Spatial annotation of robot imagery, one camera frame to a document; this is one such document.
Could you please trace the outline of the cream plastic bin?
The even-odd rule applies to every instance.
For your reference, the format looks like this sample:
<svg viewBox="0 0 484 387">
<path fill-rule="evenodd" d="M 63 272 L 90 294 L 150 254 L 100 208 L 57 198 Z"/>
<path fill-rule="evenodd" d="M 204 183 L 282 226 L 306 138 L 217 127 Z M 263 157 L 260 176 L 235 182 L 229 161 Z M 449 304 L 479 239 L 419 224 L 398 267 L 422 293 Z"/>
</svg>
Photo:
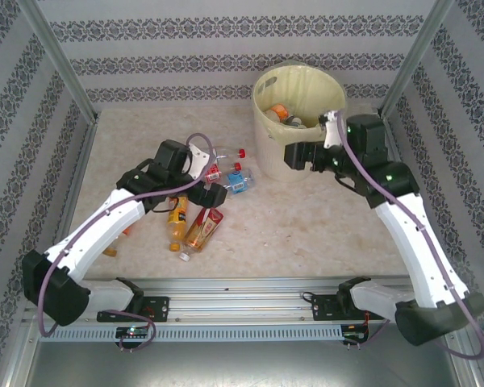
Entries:
<svg viewBox="0 0 484 387">
<path fill-rule="evenodd" d="M 302 120 L 291 115 L 284 122 L 288 127 L 302 128 Z M 268 177 L 282 182 L 297 182 L 307 178 L 310 174 L 309 168 L 303 171 L 291 169 L 284 161 L 285 147 L 282 149 L 271 148 L 260 150 L 257 147 L 257 164 L 260 170 Z"/>
</svg>

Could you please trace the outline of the short red label bottle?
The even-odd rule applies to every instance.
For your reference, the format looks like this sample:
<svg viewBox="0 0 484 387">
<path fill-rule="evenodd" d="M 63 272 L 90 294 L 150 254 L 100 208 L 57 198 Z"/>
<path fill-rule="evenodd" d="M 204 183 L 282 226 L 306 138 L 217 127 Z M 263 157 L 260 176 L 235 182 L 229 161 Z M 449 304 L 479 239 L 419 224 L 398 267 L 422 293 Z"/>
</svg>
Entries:
<svg viewBox="0 0 484 387">
<path fill-rule="evenodd" d="M 214 163 L 208 170 L 205 175 L 206 181 L 209 183 L 218 181 L 222 176 L 238 172 L 242 169 L 241 164 L 239 162 L 234 163 L 227 163 L 227 164 L 218 164 Z"/>
</svg>

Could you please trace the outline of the red gold tea bottle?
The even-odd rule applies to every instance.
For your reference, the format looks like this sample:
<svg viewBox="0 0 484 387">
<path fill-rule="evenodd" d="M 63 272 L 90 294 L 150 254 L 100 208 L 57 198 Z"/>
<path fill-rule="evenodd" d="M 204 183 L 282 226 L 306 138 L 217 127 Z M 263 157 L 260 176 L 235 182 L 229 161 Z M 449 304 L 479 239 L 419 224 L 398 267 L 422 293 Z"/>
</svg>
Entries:
<svg viewBox="0 0 484 387">
<path fill-rule="evenodd" d="M 188 262 L 192 255 L 200 253 L 223 218 L 223 213 L 215 208 L 202 208 L 183 239 L 179 258 Z"/>
</svg>

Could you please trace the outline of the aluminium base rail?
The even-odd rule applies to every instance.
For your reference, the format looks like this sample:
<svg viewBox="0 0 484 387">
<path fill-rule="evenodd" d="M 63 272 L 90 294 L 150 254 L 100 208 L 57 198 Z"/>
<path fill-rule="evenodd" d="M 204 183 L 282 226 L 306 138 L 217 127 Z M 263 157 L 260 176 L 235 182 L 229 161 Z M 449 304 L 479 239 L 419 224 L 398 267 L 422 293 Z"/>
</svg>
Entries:
<svg viewBox="0 0 484 387">
<path fill-rule="evenodd" d="M 44 295 L 43 311 L 59 327 L 67 327 L 90 318 L 98 323 L 145 324 L 134 322 L 99 322 L 97 313 L 115 307 L 124 308 L 132 291 L 117 279 L 76 283 L 64 273 L 53 273 L 46 290 L 41 289 L 41 274 L 23 274 L 23 292 L 36 304 Z M 159 279 L 131 281 L 146 296 L 169 298 L 165 322 L 179 320 L 266 320 L 314 319 L 311 304 L 302 295 L 312 292 L 322 296 L 336 294 L 343 277 L 318 278 L 240 278 L 240 279 Z"/>
</svg>

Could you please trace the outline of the clear bottle blue label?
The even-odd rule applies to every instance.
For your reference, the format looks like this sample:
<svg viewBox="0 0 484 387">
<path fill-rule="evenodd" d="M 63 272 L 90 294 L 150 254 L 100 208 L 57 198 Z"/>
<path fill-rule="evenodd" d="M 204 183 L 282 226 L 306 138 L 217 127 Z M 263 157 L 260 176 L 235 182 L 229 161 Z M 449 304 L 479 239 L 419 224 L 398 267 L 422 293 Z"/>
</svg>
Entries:
<svg viewBox="0 0 484 387">
<path fill-rule="evenodd" d="M 251 169 L 241 169 L 229 173 L 225 177 L 224 187 L 231 194 L 241 194 L 248 191 L 255 185 L 254 176 Z"/>
</svg>

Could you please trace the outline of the orange juice bottle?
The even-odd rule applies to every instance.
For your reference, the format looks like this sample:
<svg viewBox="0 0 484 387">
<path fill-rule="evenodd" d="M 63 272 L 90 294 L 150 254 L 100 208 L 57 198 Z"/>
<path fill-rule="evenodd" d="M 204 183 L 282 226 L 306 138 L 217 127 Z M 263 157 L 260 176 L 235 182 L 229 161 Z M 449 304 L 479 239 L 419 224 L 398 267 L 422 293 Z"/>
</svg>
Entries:
<svg viewBox="0 0 484 387">
<path fill-rule="evenodd" d="M 180 194 L 169 199 L 169 213 L 167 218 L 167 232 L 169 250 L 179 252 L 186 235 L 186 213 L 189 200 L 186 194 Z"/>
</svg>

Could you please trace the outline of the long red label bottle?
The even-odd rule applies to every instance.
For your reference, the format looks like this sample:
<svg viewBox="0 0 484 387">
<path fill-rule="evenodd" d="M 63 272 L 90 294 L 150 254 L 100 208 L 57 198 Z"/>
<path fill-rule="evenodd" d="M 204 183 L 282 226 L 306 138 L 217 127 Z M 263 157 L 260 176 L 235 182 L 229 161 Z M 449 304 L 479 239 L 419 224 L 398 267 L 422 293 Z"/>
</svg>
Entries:
<svg viewBox="0 0 484 387">
<path fill-rule="evenodd" d="M 214 154 L 217 162 L 237 162 L 246 157 L 245 150 L 237 147 L 215 146 Z"/>
</svg>

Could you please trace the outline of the left circuit board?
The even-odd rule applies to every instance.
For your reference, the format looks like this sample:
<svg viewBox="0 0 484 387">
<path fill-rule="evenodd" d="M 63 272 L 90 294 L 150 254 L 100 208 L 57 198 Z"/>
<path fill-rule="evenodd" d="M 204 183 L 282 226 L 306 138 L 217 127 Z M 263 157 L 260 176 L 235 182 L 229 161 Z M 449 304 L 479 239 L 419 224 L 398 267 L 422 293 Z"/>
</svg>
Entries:
<svg viewBox="0 0 484 387">
<path fill-rule="evenodd" d="M 147 327 L 118 327 L 115 332 L 116 339 L 146 339 L 147 337 Z"/>
</svg>

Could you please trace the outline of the aluminium frame post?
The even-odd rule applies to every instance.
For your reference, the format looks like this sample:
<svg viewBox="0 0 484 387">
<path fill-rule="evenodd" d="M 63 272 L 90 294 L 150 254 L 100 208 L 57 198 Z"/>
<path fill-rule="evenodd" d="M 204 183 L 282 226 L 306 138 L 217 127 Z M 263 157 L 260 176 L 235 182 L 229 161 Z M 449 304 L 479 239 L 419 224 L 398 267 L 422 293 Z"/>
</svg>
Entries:
<svg viewBox="0 0 484 387">
<path fill-rule="evenodd" d="M 378 109 L 379 115 L 382 118 L 391 114 L 391 111 L 401 97 L 402 92 L 406 89 L 407 84 L 411 79 L 411 75 L 424 57 L 434 35 L 443 23 L 453 3 L 454 0 L 435 0 L 433 7 L 419 30 L 419 34 L 416 36 L 414 43 L 407 53 L 405 61 L 400 66 L 397 76 L 392 82 L 384 97 L 383 103 Z"/>
<path fill-rule="evenodd" d="M 95 123 L 98 112 L 94 109 L 85 88 L 65 55 L 50 23 L 45 18 L 37 0 L 15 0 L 22 13 L 25 15 L 31 28 L 42 43 L 45 52 L 48 54 L 52 64 L 60 74 L 63 82 L 71 93 L 73 100 L 77 103 L 87 123 Z"/>
</svg>

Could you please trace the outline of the clear bottle orange label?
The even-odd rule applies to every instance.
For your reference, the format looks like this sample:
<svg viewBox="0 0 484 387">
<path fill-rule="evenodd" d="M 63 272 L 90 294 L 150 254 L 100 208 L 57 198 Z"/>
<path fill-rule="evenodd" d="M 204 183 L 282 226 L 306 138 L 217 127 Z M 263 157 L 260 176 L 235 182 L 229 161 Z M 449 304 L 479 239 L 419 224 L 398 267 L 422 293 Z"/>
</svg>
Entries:
<svg viewBox="0 0 484 387">
<path fill-rule="evenodd" d="M 275 123 L 284 123 L 288 119 L 290 113 L 285 105 L 278 103 L 266 110 L 264 115 Z"/>
</svg>

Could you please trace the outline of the pale yellow bin liner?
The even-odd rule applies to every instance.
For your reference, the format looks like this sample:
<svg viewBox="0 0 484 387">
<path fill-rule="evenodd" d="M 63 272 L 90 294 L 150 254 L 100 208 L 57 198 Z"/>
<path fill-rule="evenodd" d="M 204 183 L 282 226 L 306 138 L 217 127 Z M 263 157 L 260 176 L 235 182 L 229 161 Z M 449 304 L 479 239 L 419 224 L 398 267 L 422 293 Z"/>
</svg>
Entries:
<svg viewBox="0 0 484 387">
<path fill-rule="evenodd" d="M 288 127 L 282 119 L 265 115 L 282 104 L 289 116 L 302 120 L 303 127 Z M 329 73 L 293 60 L 266 69 L 252 90 L 256 144 L 260 150 L 282 149 L 297 142 L 317 142 L 326 131 L 319 125 L 320 115 L 346 107 L 344 87 Z"/>
</svg>

